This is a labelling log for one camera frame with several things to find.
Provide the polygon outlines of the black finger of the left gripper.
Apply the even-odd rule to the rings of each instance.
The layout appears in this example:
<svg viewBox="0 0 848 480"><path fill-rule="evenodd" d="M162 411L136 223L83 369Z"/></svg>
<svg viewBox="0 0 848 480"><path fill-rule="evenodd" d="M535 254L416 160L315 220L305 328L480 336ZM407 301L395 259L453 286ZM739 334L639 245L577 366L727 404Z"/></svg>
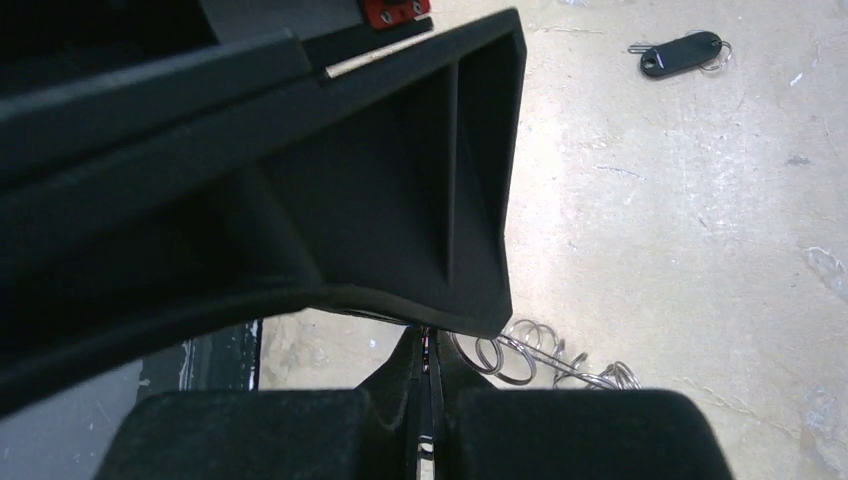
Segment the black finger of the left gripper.
<svg viewBox="0 0 848 480"><path fill-rule="evenodd" d="M289 29L11 100L1 412L305 308L491 337L526 64L504 9L335 77Z"/></svg>

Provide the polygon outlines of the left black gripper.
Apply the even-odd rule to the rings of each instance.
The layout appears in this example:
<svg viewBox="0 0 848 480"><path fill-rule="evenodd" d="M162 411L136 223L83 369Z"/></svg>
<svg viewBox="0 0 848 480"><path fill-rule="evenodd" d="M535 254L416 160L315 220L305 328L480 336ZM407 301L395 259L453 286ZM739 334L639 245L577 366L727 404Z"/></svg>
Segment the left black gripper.
<svg viewBox="0 0 848 480"><path fill-rule="evenodd" d="M13 97L213 45L289 29L328 66L428 32L429 1L4 1L1 182L42 171L38 127L12 126Z"/></svg>

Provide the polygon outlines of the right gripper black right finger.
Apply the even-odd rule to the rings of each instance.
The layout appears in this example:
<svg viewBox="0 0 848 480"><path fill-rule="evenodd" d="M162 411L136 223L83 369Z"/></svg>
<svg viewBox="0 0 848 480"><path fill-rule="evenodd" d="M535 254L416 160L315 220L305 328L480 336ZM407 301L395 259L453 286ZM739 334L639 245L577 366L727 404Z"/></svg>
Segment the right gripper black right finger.
<svg viewBox="0 0 848 480"><path fill-rule="evenodd" d="M730 479L698 407L667 390L499 389L430 336L438 479Z"/></svg>

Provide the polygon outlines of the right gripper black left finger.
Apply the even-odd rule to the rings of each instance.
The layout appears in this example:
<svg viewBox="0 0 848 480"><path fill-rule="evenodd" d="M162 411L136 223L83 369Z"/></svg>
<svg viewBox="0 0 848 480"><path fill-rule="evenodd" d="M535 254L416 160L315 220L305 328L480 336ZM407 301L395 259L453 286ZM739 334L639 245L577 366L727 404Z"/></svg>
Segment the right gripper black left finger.
<svg viewBox="0 0 848 480"><path fill-rule="evenodd" d="M354 389L167 393L138 404L99 479L413 479L422 329Z"/></svg>

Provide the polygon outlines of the large keyring with keys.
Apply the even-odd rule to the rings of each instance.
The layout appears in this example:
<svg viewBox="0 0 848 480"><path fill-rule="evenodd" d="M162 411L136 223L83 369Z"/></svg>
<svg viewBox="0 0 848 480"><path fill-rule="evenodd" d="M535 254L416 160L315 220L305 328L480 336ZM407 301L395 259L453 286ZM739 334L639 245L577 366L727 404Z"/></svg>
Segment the large keyring with keys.
<svg viewBox="0 0 848 480"><path fill-rule="evenodd" d="M528 386L546 370L548 384L560 389L571 384L588 390L637 390L642 387L632 369L621 361L599 373L582 369L585 352L570 359L565 339L551 326L530 319L508 324L492 339L475 338L467 352L454 332L419 329L421 338L421 419L418 423L419 479L451 479L449 440L462 393L494 390L489 379L510 386Z"/></svg>

